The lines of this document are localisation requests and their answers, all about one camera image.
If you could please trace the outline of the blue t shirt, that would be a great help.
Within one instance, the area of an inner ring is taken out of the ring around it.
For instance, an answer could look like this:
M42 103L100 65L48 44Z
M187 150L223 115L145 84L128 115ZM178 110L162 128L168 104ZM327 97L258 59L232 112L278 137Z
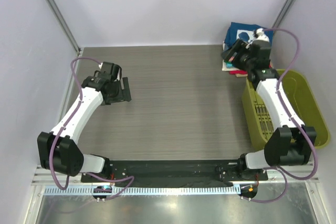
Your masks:
M254 31L259 28L263 27L255 24L231 22L223 41L223 50L229 49L238 39L250 43L255 38Z

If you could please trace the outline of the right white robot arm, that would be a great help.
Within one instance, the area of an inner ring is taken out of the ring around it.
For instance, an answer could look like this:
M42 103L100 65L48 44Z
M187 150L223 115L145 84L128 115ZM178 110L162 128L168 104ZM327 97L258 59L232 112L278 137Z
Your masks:
M247 72L247 79L263 100L274 127L264 148L245 154L245 161L236 167L238 176L244 180L254 176L256 169L305 165L315 154L313 145L317 133L295 113L280 74L270 67L270 51L271 44L267 39L256 39L251 43L237 39L222 53L225 62Z

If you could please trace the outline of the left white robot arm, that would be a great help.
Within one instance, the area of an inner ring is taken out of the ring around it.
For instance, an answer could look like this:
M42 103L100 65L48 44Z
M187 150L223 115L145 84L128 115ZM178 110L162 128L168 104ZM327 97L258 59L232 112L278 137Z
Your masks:
M81 133L101 105L131 101L127 77L122 68L110 62L102 62L93 75L79 85L79 94L60 122L50 131L41 132L37 138L40 164L44 169L68 176L93 173L100 182L111 177L108 158L83 154L78 147Z

